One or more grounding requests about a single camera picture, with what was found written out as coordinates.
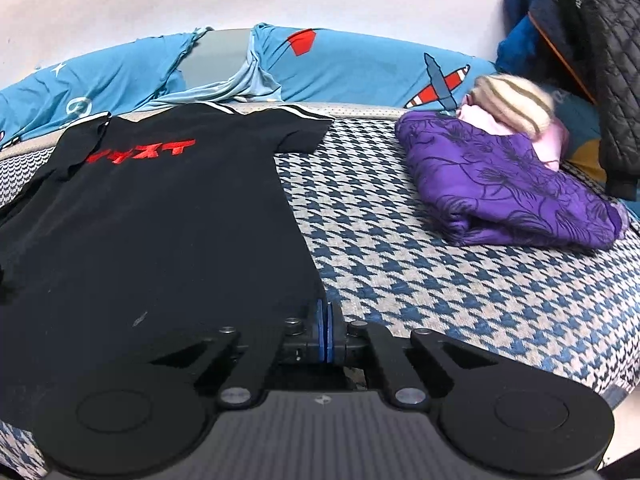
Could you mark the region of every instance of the knit hat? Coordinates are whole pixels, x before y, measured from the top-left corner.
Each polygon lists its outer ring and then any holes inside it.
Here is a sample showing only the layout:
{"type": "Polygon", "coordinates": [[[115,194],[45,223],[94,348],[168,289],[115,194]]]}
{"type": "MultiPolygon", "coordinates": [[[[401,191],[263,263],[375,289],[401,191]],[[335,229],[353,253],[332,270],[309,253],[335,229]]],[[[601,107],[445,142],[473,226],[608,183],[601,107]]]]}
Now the knit hat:
{"type": "Polygon", "coordinates": [[[555,117],[554,100],[539,86],[521,77],[496,74],[480,76],[469,92],[473,104],[497,121],[537,139],[555,117]]]}

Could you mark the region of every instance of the metal bolt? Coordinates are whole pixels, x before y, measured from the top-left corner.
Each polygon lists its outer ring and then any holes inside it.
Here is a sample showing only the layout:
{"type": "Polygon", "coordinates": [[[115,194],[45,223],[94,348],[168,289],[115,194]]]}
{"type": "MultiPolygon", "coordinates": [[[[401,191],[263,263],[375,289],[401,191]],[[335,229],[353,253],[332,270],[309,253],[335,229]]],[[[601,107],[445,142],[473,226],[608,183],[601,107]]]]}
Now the metal bolt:
{"type": "Polygon", "coordinates": [[[329,402],[331,402],[331,397],[328,396],[327,394],[322,394],[322,395],[318,395],[315,399],[315,402],[317,402],[318,404],[322,404],[323,406],[327,405],[329,402]]]}
{"type": "Polygon", "coordinates": [[[298,317],[287,317],[287,319],[284,320],[284,324],[287,335],[298,335],[304,332],[302,320],[298,317]]]}
{"type": "Polygon", "coordinates": [[[354,321],[351,321],[347,325],[347,332],[351,335],[362,337],[365,333],[366,326],[367,326],[366,321],[363,321],[361,319],[356,319],[354,321]]]}
{"type": "Polygon", "coordinates": [[[401,388],[396,391],[396,400],[403,404],[420,404],[427,398],[427,394],[418,388],[401,388]]]}
{"type": "Polygon", "coordinates": [[[251,392],[246,388],[227,388],[220,392],[220,400],[227,404],[243,404],[251,399],[251,392]]]}

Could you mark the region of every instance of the purple floral cloth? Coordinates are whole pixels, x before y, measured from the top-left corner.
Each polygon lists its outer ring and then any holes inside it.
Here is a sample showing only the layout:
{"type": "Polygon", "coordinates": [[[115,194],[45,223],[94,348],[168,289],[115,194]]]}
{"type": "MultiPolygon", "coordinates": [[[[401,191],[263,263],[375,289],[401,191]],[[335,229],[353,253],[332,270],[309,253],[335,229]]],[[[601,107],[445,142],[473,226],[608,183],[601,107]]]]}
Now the purple floral cloth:
{"type": "Polygon", "coordinates": [[[491,136],[436,112],[409,112],[396,137],[435,226],[453,245],[609,249],[623,219],[571,175],[546,168],[526,134],[491,136]]]}

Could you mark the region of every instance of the houndstooth fabric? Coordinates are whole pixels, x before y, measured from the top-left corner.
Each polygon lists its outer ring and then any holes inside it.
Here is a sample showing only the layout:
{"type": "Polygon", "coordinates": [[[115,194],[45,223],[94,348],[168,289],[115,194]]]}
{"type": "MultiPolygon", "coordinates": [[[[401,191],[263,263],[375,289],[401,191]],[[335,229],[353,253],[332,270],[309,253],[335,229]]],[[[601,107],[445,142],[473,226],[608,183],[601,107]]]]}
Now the houndstooth fabric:
{"type": "MultiPolygon", "coordinates": [[[[330,301],[395,335],[418,326],[580,381],[640,382],[640,226],[606,252],[448,246],[404,166],[393,121],[337,120],[313,155],[276,166],[330,301]]],[[[52,148],[0,162],[7,202],[52,148]]],[[[596,192],[594,182],[570,166],[596,192]]],[[[44,472],[29,433],[0,423],[0,462],[44,472]]]]}

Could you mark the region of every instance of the white wall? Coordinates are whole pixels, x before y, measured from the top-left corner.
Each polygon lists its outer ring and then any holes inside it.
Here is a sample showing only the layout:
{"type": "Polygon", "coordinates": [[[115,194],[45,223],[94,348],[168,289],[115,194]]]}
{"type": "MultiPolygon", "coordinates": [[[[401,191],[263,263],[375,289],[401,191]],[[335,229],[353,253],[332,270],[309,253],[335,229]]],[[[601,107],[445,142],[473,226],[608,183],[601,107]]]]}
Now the white wall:
{"type": "Polygon", "coordinates": [[[0,0],[0,88],[145,36],[258,22],[330,27],[495,59],[501,0],[0,0]]]}

